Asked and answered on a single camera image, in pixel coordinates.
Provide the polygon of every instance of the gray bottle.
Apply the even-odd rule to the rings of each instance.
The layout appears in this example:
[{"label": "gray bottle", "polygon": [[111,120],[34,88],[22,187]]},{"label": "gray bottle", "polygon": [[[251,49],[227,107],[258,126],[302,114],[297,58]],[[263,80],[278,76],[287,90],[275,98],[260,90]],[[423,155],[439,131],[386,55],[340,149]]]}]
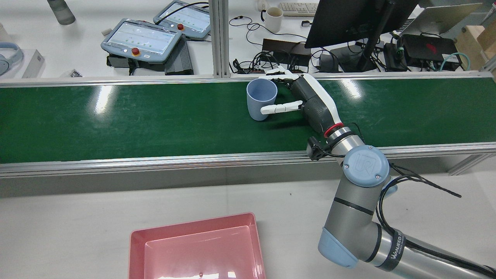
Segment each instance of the gray bottle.
[{"label": "gray bottle", "polygon": [[57,21],[62,25],[69,25],[76,21],[76,18],[72,14],[64,0],[47,0],[50,8],[54,12]]}]

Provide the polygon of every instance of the plastic tray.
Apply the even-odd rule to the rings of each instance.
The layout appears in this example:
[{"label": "plastic tray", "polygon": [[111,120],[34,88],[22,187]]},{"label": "plastic tray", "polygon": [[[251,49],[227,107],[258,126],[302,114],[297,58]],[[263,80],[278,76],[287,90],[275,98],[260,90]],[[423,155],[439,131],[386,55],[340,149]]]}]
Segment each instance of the plastic tray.
[{"label": "plastic tray", "polygon": [[134,231],[129,279],[265,279],[255,215]]}]

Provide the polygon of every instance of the monitor stand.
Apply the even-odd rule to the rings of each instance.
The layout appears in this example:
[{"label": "monitor stand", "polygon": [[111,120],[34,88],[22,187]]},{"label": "monitor stand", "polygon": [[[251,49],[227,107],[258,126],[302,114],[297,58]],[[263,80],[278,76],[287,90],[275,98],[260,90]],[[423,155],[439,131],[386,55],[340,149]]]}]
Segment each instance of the monitor stand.
[{"label": "monitor stand", "polygon": [[334,55],[337,56],[339,61],[339,66],[343,69],[343,72],[364,72],[376,69],[376,66],[370,58],[366,59],[365,65],[361,68],[358,67],[358,62],[362,58],[363,51],[362,47],[356,45],[350,45],[350,48],[343,47],[331,50]]},{"label": "monitor stand", "polygon": [[393,8],[394,1],[386,0],[363,50],[361,47],[353,45],[350,48],[344,47],[332,51],[338,57],[339,65],[344,72],[364,72],[376,68],[371,61],[372,52],[393,12]]}]

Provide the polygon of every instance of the white box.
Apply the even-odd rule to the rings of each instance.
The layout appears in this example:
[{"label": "white box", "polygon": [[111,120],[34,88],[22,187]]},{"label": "white box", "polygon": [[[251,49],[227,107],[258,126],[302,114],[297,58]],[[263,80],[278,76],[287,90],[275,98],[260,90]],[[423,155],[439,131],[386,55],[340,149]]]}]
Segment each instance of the white box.
[{"label": "white box", "polygon": [[[12,56],[14,50],[1,49],[0,54],[5,57]],[[38,50],[33,49],[23,49],[22,53],[24,55],[20,63],[15,64],[12,68],[9,68],[7,72],[0,75],[0,79],[5,78],[30,78],[39,77],[45,66],[45,58],[41,56]]]}]

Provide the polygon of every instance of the robotic arm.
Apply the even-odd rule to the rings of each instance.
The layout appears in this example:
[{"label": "robotic arm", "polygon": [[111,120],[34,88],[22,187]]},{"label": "robotic arm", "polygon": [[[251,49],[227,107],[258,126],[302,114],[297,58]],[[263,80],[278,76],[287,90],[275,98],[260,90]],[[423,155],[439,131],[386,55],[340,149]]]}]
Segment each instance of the robotic arm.
[{"label": "robotic arm", "polygon": [[310,138],[309,157],[319,160],[326,155],[334,156],[343,168],[318,244],[325,258],[347,268],[355,267],[361,260],[405,278],[496,278],[493,268],[462,259],[397,229],[386,230],[373,222],[381,192],[389,189],[385,187],[391,180],[384,154],[365,145],[343,125],[333,99],[311,75],[291,74],[280,67],[260,78],[285,83],[302,102],[298,108],[311,127],[327,139],[326,145],[321,146],[317,139]]}]

